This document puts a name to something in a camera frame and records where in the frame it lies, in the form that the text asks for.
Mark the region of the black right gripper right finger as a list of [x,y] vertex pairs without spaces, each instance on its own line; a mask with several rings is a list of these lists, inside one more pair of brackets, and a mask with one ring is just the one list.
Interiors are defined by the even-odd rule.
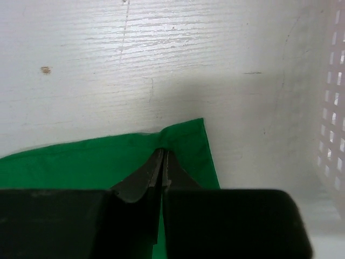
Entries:
[[206,189],[164,154],[168,258],[312,258],[292,197],[278,189]]

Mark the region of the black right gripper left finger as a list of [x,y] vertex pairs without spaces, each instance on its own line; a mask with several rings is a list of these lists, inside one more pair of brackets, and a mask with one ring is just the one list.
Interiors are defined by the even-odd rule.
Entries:
[[1,190],[1,258],[151,258],[163,158],[109,189]]

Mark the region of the green t shirt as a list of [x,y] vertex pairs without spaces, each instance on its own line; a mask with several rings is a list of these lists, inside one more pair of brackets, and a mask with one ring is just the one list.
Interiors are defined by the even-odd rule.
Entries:
[[[158,133],[132,133],[57,144],[1,159],[3,189],[109,189],[139,169],[157,150],[173,152],[201,186],[219,188],[203,119]],[[161,171],[163,192],[163,166]],[[161,200],[158,239],[151,258],[165,258]]]

